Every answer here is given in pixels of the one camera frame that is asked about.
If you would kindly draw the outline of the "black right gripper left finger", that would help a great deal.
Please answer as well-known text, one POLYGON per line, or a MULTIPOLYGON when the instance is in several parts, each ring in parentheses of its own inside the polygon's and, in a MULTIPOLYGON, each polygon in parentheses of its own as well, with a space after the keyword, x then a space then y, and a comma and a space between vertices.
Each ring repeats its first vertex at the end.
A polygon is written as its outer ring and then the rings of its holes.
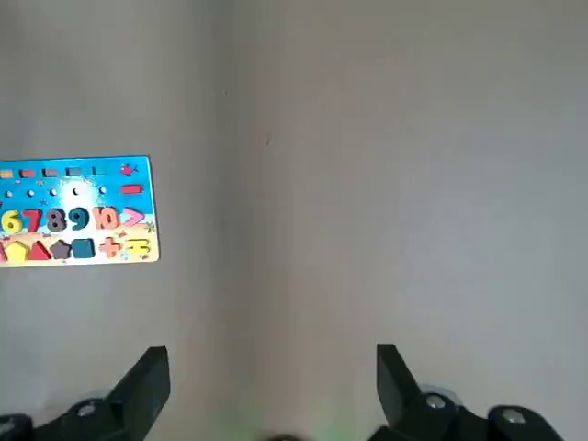
POLYGON ((111 392, 90 398, 46 424, 36 426, 23 413, 1 416, 3 440, 143 440, 171 390, 167 348, 148 348, 111 392))

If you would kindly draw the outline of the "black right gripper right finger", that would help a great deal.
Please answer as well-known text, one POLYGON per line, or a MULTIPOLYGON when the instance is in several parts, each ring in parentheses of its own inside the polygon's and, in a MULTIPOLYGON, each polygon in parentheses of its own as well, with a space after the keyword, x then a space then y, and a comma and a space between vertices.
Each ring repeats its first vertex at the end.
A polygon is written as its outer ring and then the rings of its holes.
POLYGON ((479 417, 439 392, 423 392, 395 345, 377 345, 377 392, 387 423, 372 441, 561 441, 539 413, 514 405, 479 417))

